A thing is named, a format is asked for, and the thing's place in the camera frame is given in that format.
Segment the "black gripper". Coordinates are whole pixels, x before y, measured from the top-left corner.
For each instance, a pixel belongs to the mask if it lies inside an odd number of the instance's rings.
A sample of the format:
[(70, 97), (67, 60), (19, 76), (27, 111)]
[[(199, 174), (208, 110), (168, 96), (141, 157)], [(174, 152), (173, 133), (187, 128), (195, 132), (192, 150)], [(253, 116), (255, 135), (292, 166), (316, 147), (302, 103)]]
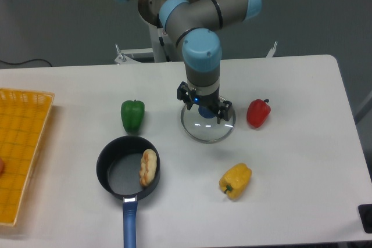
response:
[(233, 104), (228, 100), (220, 100), (219, 87), (192, 87), (182, 81), (177, 88), (177, 99), (182, 101), (187, 110), (198, 105), (217, 113), (217, 123), (229, 121), (233, 113)]

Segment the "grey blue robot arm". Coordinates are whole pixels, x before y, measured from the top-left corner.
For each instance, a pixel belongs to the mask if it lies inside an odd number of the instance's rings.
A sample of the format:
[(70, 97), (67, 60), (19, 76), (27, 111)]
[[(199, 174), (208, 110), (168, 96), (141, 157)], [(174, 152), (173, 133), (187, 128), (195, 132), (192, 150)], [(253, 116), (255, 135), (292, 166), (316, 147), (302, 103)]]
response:
[(187, 79), (177, 97), (188, 109), (197, 105), (219, 121), (230, 120), (233, 106), (219, 95), (221, 44), (216, 31), (251, 19), (261, 9), (262, 0), (138, 0), (141, 17), (165, 32), (185, 64)]

